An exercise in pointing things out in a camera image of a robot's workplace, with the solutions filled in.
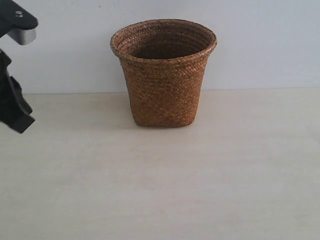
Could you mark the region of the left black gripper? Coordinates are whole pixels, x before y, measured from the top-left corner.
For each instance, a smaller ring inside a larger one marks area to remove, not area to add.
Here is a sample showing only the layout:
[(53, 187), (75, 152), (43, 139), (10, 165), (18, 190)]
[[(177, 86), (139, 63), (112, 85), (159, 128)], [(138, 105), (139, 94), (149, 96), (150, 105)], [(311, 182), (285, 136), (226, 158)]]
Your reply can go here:
[(19, 134), (24, 133), (34, 122), (32, 108), (25, 101), (22, 88), (8, 72), (12, 60), (0, 50), (0, 121)]

